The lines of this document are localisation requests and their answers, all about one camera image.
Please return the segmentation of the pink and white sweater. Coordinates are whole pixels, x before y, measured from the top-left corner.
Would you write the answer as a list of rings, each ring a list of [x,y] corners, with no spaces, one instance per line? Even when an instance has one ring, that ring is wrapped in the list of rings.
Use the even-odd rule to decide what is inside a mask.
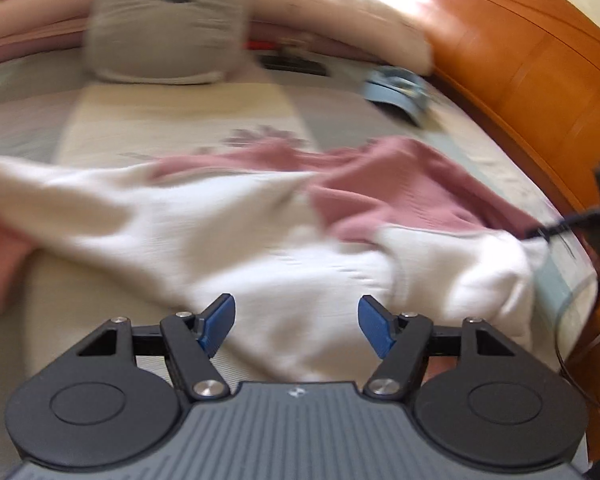
[[[422,142],[308,153],[282,140],[73,169],[0,157],[0,309],[42,248],[145,298],[199,312],[223,292],[228,344],[261,373],[364,382],[358,300],[457,326],[484,318],[531,344],[534,220]]]

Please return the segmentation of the wooden headboard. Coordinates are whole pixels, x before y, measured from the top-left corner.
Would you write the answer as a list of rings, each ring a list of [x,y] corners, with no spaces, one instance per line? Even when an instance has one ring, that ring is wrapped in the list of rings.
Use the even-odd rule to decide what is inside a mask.
[[[598,203],[600,28],[567,0],[380,0],[414,18],[452,89],[559,208]]]

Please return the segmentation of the blue baseball cap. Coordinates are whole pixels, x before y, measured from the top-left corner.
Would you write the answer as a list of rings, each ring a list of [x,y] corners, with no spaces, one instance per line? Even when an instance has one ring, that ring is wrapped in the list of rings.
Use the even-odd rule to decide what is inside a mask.
[[[417,127],[422,126],[430,102],[426,81],[410,70],[396,66],[379,66],[369,72],[362,96],[368,102],[402,110]]]

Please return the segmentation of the black phone with flower holder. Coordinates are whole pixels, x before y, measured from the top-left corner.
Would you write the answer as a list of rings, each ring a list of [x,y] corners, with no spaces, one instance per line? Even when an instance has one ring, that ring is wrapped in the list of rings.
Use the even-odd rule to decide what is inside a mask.
[[[320,77],[329,76],[329,71],[323,64],[286,51],[260,54],[258,59],[262,67],[266,70]]]

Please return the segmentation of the pink floral folded quilt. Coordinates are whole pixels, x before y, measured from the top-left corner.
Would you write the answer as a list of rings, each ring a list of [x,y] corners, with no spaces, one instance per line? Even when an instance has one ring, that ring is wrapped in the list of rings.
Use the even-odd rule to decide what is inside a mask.
[[[0,63],[82,42],[96,0],[0,0]],[[377,58],[419,75],[434,69],[422,25],[379,0],[247,0],[256,41],[312,35],[316,53]]]

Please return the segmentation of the grey cat face cushion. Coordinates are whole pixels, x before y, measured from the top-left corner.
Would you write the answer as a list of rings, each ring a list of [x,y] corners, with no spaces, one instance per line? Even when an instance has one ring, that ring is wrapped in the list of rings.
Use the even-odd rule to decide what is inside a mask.
[[[246,0],[96,0],[84,61],[124,84],[210,84],[242,60],[247,25]]]

